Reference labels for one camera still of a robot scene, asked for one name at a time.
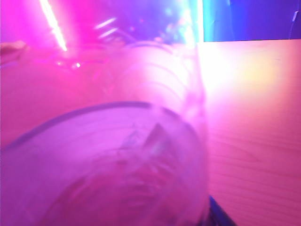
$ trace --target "purple light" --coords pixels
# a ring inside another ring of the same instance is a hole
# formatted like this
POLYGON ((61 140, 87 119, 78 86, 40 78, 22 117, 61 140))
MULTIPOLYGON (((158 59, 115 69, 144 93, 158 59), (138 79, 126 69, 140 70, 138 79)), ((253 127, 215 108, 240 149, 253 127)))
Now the purple light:
POLYGON ((58 26, 58 22, 56 17, 52 11, 51 5, 48 0, 39 0, 43 13, 48 21, 49 26, 53 29, 52 32, 55 35, 58 45, 62 48, 63 51, 67 51, 66 42, 64 40, 63 34, 61 32, 60 27, 58 26))

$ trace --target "table surface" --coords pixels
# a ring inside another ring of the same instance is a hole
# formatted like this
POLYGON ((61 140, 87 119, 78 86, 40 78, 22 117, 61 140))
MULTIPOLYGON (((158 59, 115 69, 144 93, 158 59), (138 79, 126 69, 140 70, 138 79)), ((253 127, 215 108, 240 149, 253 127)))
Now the table surface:
POLYGON ((239 226, 301 225, 301 40, 200 46, 210 193, 239 226))
MULTIPOLYGON (((211 195, 239 226, 300 226, 301 40, 211 42, 199 52, 211 195)), ((1 145, 99 102, 84 76, 33 68, 1 69, 1 145)))

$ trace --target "wooden table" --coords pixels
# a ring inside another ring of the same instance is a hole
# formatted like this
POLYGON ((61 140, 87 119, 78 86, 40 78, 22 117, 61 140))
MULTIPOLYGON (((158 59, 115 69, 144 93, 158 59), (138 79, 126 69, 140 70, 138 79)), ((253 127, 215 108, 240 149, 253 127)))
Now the wooden table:
POLYGON ((210 193, 239 226, 301 225, 301 40, 200 46, 210 193))

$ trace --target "transparent glass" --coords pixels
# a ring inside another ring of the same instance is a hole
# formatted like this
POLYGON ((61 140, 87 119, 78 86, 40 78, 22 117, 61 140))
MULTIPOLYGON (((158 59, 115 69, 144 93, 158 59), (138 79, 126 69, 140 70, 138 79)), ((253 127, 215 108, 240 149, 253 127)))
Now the transparent glass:
POLYGON ((5 225, 205 221, 197 4, 40 0, 51 32, 35 45, 24 39, 15 62, 1 64, 11 78, 24 74, 12 83, 22 92, 4 106, 4 129, 26 133, 1 151, 5 225))

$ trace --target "neon light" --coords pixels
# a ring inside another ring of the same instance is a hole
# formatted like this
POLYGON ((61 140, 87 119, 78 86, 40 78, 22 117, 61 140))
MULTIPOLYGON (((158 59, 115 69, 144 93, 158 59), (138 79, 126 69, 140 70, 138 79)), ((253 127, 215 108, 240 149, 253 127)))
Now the neon light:
POLYGON ((66 42, 63 38, 63 34, 61 32, 60 27, 58 26, 58 22, 56 17, 52 11, 51 5, 48 0, 39 0, 43 13, 47 19, 49 26, 53 29, 52 32, 55 35, 58 45, 62 48, 63 51, 67 51, 66 42))
POLYGON ((106 25, 108 25, 108 24, 114 22, 115 20, 116 20, 115 17, 113 17, 113 18, 111 18, 111 19, 108 19, 108 20, 106 20, 106 21, 100 23, 99 25, 96 25, 96 26, 95 26, 95 29, 102 28, 102 27, 104 27, 104 26, 106 26, 106 25))
POLYGON ((118 30, 118 28, 113 28, 113 29, 111 29, 111 30, 108 30, 107 32, 101 34, 101 35, 99 36, 99 38, 102 39, 102 38, 104 38, 104 37, 106 37, 106 36, 108 36, 108 35, 114 33, 114 32, 117 31, 117 30, 118 30))

